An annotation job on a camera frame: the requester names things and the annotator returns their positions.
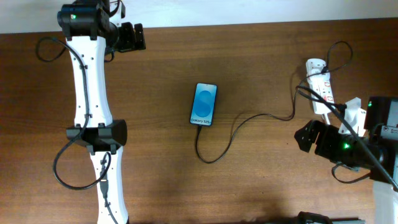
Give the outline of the white power strip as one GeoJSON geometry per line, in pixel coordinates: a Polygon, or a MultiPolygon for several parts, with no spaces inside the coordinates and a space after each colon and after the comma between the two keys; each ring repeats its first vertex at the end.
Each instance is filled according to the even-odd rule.
{"type": "MultiPolygon", "coordinates": [[[[320,95],[326,102],[334,103],[333,92],[330,83],[330,73],[324,73],[321,75],[308,75],[307,78],[310,88],[320,95]]],[[[330,109],[323,103],[313,101],[313,109],[315,114],[328,114],[330,109]]]]}

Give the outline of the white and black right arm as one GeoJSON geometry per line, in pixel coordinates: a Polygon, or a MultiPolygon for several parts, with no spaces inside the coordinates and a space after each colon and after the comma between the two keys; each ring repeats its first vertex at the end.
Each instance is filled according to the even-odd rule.
{"type": "MultiPolygon", "coordinates": [[[[372,96],[366,110],[361,100],[354,98],[345,103],[344,119],[372,155],[381,163],[393,180],[397,180],[397,98],[372,96]]],[[[339,128],[311,120],[299,129],[294,138],[300,150],[309,152],[316,145],[315,154],[334,163],[331,172],[344,167],[369,173],[360,179],[373,180],[376,223],[397,223],[397,190],[388,182],[364,153],[363,145],[345,125],[339,128]]]]}

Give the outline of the white charger plug adapter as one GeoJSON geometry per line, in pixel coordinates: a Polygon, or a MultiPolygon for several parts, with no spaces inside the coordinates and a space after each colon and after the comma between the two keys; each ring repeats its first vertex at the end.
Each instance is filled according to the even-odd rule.
{"type": "Polygon", "coordinates": [[[328,80],[330,73],[322,72],[326,66],[326,62],[320,58],[311,58],[306,61],[307,78],[310,82],[314,80],[328,80]]]}

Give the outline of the blue Galaxy smartphone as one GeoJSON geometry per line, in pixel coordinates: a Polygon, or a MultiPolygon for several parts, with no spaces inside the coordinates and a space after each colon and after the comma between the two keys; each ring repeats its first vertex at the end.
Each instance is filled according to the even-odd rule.
{"type": "Polygon", "coordinates": [[[217,90],[218,87],[214,84],[197,83],[190,116],[191,124],[212,125],[217,90]]]}

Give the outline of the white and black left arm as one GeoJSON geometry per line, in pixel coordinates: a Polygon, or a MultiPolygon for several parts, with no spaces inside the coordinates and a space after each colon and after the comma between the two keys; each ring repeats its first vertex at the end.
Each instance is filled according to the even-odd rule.
{"type": "Polygon", "coordinates": [[[67,138],[85,147],[95,172],[87,189],[97,188],[98,223],[129,223],[121,175],[127,124],[114,119],[106,94],[105,57],[146,49],[142,24],[124,22],[122,1],[64,4],[57,19],[69,50],[76,94],[74,125],[67,138]]]}

